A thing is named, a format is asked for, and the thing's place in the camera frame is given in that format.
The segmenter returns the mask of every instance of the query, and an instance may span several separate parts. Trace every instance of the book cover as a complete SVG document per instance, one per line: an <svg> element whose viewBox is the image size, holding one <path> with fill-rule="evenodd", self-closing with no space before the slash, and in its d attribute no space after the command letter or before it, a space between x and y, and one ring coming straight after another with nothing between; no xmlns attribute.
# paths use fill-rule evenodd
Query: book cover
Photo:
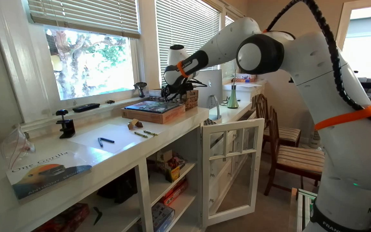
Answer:
<svg viewBox="0 0 371 232"><path fill-rule="evenodd" d="M180 104L176 102L162 102L162 101L143 101L128 107L124 107L126 110L139 110L150 113L165 113Z"/></svg>
<svg viewBox="0 0 371 232"><path fill-rule="evenodd" d="M23 163L25 162L27 164L6 172L18 200L52 190L53 186L87 172L92 167L67 151L45 158L30 155Z"/></svg>

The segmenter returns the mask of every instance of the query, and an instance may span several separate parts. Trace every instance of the cabinet door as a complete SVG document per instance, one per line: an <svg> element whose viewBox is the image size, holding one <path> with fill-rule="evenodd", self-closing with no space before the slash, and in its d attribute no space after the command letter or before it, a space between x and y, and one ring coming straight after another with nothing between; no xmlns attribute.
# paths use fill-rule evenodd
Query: cabinet door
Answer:
<svg viewBox="0 0 371 232"><path fill-rule="evenodd" d="M254 212L263 130L264 119L202 127L203 227ZM213 179L215 161L225 165Z"/></svg>

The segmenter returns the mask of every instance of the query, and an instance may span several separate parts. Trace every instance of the striped chair seat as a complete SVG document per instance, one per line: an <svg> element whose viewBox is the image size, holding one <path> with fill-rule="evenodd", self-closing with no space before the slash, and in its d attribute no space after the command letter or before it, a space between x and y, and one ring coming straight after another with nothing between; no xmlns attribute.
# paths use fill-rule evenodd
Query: striped chair seat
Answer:
<svg viewBox="0 0 371 232"><path fill-rule="evenodd" d="M300 132L301 132L301 130L296 129L296 128L279 127L279 137L280 137L281 140L296 142L299 139ZM263 134L265 136L270 136L269 127L264 129Z"/></svg>
<svg viewBox="0 0 371 232"><path fill-rule="evenodd" d="M277 154L277 163L295 169L321 173L323 172L324 153L318 150L281 145Z"/></svg>

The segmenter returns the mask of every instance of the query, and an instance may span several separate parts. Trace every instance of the window blinds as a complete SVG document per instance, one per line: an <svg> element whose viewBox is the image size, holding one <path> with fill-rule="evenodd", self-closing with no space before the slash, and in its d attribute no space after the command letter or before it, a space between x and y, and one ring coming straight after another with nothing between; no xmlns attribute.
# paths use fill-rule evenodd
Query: window blinds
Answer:
<svg viewBox="0 0 371 232"><path fill-rule="evenodd" d="M225 16L225 26L231 24L234 22L233 19L228 17L227 15ZM232 78L235 72L234 68L234 60L230 60L229 62L226 62L223 64L223 78Z"/></svg>
<svg viewBox="0 0 371 232"><path fill-rule="evenodd" d="M156 0L158 50L163 78L170 46L181 44L189 55L195 53L220 29L220 12L202 0ZM218 66L203 70L218 69Z"/></svg>
<svg viewBox="0 0 371 232"><path fill-rule="evenodd" d="M35 23L140 38L136 0L28 0Z"/></svg>

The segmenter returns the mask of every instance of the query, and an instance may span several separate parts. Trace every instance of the marker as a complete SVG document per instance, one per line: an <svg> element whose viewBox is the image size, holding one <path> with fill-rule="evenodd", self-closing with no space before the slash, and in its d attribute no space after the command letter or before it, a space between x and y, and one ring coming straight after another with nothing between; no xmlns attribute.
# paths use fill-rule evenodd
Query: marker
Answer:
<svg viewBox="0 0 371 232"><path fill-rule="evenodd" d="M144 135L144 134L138 133L137 131L134 131L134 134L136 134L136 135L140 135L141 137L144 137L144 138L148 138L147 135Z"/></svg>
<svg viewBox="0 0 371 232"><path fill-rule="evenodd" d="M98 143L100 144L100 147L103 147L103 142L101 141L101 138L98 138Z"/></svg>
<svg viewBox="0 0 371 232"><path fill-rule="evenodd" d="M143 130L144 131L144 133L147 133L147 134L150 134L150 135L158 135L158 134L156 134L156 133L153 133L153 132L151 132L151 131L148 131L148 130Z"/></svg>
<svg viewBox="0 0 371 232"><path fill-rule="evenodd" d="M107 142L110 142L110 143L114 143L113 140L109 140L109 139L106 139L106 138L100 138L102 141L107 141Z"/></svg>

